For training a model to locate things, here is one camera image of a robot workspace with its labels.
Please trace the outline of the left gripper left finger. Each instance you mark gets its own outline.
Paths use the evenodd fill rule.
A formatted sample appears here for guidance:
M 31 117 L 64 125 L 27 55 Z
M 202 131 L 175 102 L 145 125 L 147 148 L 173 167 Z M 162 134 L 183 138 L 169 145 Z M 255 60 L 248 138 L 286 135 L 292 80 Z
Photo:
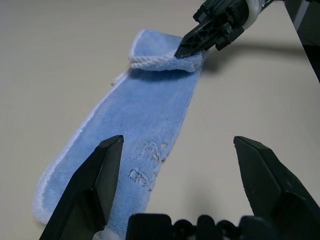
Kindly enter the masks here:
M 91 240 L 108 223 L 124 137 L 103 140 L 72 175 L 40 239 Z

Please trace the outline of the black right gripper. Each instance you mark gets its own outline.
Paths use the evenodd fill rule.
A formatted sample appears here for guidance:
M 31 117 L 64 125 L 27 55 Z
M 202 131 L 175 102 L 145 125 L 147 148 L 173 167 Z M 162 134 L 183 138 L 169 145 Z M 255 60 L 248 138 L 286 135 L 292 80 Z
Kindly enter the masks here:
M 199 25 L 182 38 L 174 56 L 185 58 L 211 47 L 222 50 L 244 32 L 248 17 L 244 0 L 206 0 L 193 15 Z

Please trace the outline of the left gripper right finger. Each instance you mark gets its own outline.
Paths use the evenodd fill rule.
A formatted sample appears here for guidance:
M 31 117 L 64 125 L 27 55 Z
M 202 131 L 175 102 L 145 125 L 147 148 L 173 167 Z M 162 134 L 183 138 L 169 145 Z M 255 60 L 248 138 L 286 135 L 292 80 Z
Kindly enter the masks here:
M 233 143 L 253 214 L 271 220 L 284 240 L 318 240 L 320 207 L 301 181 L 261 142 L 236 136 Z

